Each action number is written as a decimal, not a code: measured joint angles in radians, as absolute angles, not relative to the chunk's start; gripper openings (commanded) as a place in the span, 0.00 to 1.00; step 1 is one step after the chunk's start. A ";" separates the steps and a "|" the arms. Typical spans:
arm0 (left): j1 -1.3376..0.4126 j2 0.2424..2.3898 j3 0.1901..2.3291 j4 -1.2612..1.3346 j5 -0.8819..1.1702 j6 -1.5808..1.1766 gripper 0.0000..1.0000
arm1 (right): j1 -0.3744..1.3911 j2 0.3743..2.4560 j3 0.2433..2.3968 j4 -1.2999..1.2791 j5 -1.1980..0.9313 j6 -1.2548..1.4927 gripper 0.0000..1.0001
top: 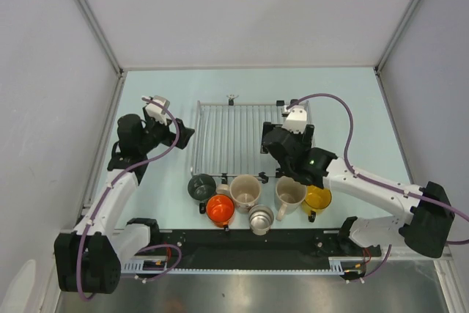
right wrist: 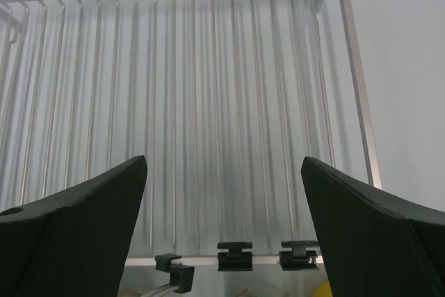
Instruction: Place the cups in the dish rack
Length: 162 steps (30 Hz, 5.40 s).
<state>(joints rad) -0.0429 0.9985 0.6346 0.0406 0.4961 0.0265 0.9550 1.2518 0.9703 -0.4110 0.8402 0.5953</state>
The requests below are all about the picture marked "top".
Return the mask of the plain beige mug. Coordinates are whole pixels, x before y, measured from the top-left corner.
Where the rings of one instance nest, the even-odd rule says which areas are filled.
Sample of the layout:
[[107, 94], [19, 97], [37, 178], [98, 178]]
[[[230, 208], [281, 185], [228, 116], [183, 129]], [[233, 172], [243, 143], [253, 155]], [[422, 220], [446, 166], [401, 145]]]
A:
[[275, 192], [276, 220], [282, 221], [285, 216], [295, 212], [300, 207], [306, 198], [307, 187], [290, 177], [283, 176], [278, 179]]

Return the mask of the yellow mug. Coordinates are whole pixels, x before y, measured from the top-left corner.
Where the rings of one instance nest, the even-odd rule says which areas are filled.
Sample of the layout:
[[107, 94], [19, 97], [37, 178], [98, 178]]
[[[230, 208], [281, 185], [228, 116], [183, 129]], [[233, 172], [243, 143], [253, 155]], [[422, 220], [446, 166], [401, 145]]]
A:
[[316, 217], [332, 202], [332, 193], [327, 188], [318, 188], [309, 185], [306, 188], [306, 197], [301, 203], [302, 211], [307, 215], [310, 223], [315, 222]]

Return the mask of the beige floral mug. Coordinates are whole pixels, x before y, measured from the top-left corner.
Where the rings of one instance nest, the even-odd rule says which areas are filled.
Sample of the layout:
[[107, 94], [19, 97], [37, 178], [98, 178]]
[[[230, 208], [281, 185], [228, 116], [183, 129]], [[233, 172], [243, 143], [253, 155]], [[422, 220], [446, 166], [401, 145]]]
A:
[[217, 194], [229, 196], [238, 212], [248, 213], [259, 203], [262, 187], [254, 176], [242, 174], [235, 177], [230, 184], [219, 184], [215, 190]]

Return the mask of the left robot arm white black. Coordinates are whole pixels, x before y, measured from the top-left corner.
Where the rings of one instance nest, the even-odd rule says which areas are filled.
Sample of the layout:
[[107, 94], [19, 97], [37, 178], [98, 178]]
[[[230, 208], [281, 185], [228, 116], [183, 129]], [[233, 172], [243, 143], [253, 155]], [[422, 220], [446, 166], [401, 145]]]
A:
[[119, 234], [117, 221], [136, 192], [148, 167], [149, 153], [163, 144], [185, 149], [194, 129], [171, 120], [126, 114], [117, 121], [118, 140], [111, 150], [107, 180], [86, 215], [71, 232], [61, 232], [54, 242], [57, 279], [64, 292], [110, 294], [117, 288], [123, 265], [142, 250], [154, 254], [162, 245], [158, 223], [152, 218], [132, 218]]

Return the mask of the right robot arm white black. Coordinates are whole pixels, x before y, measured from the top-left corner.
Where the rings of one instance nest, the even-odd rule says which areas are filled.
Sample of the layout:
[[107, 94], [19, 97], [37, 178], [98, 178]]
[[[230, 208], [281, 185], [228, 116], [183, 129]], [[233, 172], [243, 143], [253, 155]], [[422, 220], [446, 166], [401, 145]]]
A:
[[355, 255], [363, 247], [400, 246], [430, 258], [439, 258], [446, 246], [455, 212], [443, 186], [402, 185], [347, 165], [333, 152], [311, 145], [313, 126], [293, 133], [280, 124], [262, 126], [262, 153], [279, 164], [281, 175], [320, 189], [354, 196], [386, 212], [385, 218], [347, 218], [338, 236], [339, 249]]

